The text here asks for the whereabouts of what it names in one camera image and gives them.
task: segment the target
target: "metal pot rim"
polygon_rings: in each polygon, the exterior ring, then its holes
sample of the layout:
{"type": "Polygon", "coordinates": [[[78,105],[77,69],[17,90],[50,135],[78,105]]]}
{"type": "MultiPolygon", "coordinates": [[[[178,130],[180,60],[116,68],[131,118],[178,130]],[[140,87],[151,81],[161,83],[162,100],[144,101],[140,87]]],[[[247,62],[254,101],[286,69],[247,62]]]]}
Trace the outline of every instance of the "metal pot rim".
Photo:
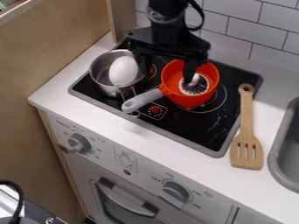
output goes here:
{"type": "Polygon", "coordinates": [[[122,50],[122,49],[121,49],[121,50],[113,50],[113,51],[109,51],[109,52],[105,52],[105,53],[101,54],[101,55],[98,56],[96,59],[94,59],[94,61],[92,62],[91,66],[89,67],[89,76],[91,77],[91,79],[92,79],[95,83],[97,83],[98,85],[103,86],[103,87],[105,87],[105,88],[127,88],[127,87],[130,87],[130,86],[136,84],[137,82],[141,81],[141,80],[144,78],[144,75],[141,75],[140,78],[137,79],[137,80],[133,80],[133,81],[131,81],[128,85],[124,85],[124,86],[108,86],[108,85],[105,85],[105,84],[103,84],[103,83],[98,82],[98,81],[94,78],[94,76],[92,75],[92,71],[91,71],[91,70],[92,70],[91,68],[94,66],[94,64],[95,64],[100,58],[105,57],[105,55],[110,54],[110,53],[115,53],[115,52],[132,53],[132,52],[129,51],[129,50],[122,50]]]}

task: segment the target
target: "pot handle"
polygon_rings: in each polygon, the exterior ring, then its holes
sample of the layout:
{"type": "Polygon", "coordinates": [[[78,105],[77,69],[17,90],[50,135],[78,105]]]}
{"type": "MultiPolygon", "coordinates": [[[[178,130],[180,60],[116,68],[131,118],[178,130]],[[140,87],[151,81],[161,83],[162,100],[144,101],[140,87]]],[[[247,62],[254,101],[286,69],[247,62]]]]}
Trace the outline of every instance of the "pot handle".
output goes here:
{"type": "Polygon", "coordinates": [[[155,88],[150,90],[144,94],[139,94],[122,104],[122,111],[129,114],[132,113],[139,108],[145,106],[146,104],[153,102],[163,96],[163,93],[160,89],[155,88]]]}

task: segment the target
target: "egg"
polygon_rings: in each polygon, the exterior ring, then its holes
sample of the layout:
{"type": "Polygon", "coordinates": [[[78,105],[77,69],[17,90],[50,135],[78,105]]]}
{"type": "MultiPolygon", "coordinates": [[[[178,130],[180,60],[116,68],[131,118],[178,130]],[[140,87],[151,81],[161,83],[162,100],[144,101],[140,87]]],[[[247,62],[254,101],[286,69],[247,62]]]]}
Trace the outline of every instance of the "egg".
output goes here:
{"type": "Polygon", "coordinates": [[[129,56],[116,59],[109,68],[109,79],[115,86],[126,86],[138,75],[138,65],[129,56]]]}

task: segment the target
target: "cabinet door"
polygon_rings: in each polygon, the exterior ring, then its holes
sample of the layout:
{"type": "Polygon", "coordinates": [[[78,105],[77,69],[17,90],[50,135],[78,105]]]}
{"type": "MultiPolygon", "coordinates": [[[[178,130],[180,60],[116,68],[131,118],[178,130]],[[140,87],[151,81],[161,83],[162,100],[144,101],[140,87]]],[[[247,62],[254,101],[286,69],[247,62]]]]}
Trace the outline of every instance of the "cabinet door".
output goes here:
{"type": "Polygon", "coordinates": [[[266,216],[250,213],[240,208],[235,220],[233,221],[233,224],[280,224],[280,223],[275,220],[271,220],[266,216]]]}

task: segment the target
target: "spatula handle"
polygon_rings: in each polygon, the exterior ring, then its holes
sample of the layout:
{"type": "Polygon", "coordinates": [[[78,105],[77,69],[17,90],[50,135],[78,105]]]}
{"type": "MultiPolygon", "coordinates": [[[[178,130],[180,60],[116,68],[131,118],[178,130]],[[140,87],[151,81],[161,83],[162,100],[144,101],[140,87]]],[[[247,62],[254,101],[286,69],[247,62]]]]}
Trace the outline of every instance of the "spatula handle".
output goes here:
{"type": "Polygon", "coordinates": [[[253,96],[254,87],[250,84],[239,86],[241,98],[240,132],[244,137],[251,137],[253,131],[253,96]]]}

